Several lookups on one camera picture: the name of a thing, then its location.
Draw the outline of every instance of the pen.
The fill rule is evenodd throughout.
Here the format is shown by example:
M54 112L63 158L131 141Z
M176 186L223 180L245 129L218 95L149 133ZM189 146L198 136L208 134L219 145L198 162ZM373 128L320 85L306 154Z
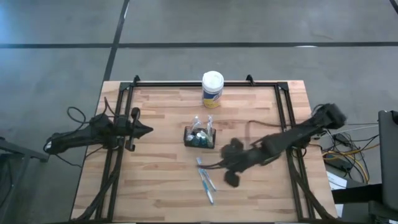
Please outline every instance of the pen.
M199 157L197 157L197 162L198 162L199 165L201 164L201 159L200 159ZM210 179L209 173L207 173L207 170L201 169L201 171L202 171L203 174L205 175L207 181L210 183L211 188L212 188L214 191L217 191L216 186L213 184L213 181L211 181L211 179Z
M198 169L198 172L199 172L199 175L200 175L200 178L201 178L201 182L203 183L203 186L204 186L204 188L205 188L205 192L206 192L206 194L207 194L207 197L209 198L210 203L213 205L213 204L214 204L213 197L211 196L210 190L209 190L209 188L207 187L205 178L203 178L203 175L201 174L200 169Z

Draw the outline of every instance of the wooden table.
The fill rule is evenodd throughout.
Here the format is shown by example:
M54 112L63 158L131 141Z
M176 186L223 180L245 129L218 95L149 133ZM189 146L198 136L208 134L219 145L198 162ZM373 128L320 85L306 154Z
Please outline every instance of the wooden table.
M299 123L309 118L311 112L304 82L288 83ZM104 82L97 113L104 110L104 97L114 109L119 84ZM247 146L266 134L280 132L277 127L247 125L250 119L280 123L272 88L225 87L222 105L215 109L202 106L199 87L136 87L132 102L133 107L141 109L140 121L153 127L154 131L134 141L135 152L124 150L115 222L296 221L285 154L267 166L254 166L245 171L241 174L241 185L236 189L224 183L224 170L210 170L218 188L213 193L214 206L206 197L195 167L198 156L204 164L218 162L219 148L233 137L240 138ZM208 114L213 114L217 130L216 149L185 147L184 127L190 125L195 115L206 121ZM98 146L89 147L87 153L96 148ZM86 159L72 218L78 217L99 191L105 157L106 151L102 150ZM309 147L304 161L311 190L328 212L336 216L320 150ZM302 192L300 197L304 205Z

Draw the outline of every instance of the gray floor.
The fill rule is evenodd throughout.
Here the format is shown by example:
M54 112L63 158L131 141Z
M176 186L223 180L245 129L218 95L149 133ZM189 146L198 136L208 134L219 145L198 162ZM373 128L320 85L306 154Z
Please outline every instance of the gray floor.
M123 0L0 0L0 44L111 43ZM121 42L398 41L388 0L132 0ZM41 151L71 130L68 106L94 114L110 49L0 49L0 136ZM398 47L119 49L111 80L305 80L310 103L334 102L349 123L398 110ZM377 128L353 131L355 139ZM322 144L329 145L323 138ZM82 149L63 157L81 164ZM381 181L379 149L367 151L371 182ZM68 219L80 170L56 157L32 162L18 191L13 223Z

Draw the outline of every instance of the black floor stripe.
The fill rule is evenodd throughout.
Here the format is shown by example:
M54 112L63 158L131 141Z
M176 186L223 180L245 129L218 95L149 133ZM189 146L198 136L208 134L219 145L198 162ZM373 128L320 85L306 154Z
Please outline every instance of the black floor stripe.
M120 49L195 49L228 47L398 47L398 42L207 42L119 44Z
M0 44L0 49L106 49L112 44Z
M109 81L111 78L112 68L114 59L116 57L116 52L118 51L118 45L120 41L120 36L122 35L123 25L127 14L127 8L129 6L130 0L124 0L122 11L120 12L118 27L116 28L116 33L114 35L111 53L109 54L108 62L106 63L105 73L103 81Z
M392 7L395 9L396 13L398 14L398 4L396 0L390 0Z

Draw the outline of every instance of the container of wipes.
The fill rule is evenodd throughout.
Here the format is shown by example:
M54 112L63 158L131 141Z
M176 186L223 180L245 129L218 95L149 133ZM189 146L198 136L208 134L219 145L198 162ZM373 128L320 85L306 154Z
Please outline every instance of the container of wipes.
M201 85L203 88L203 104L207 108L219 106L224 87L223 75L216 71L206 72L203 74Z

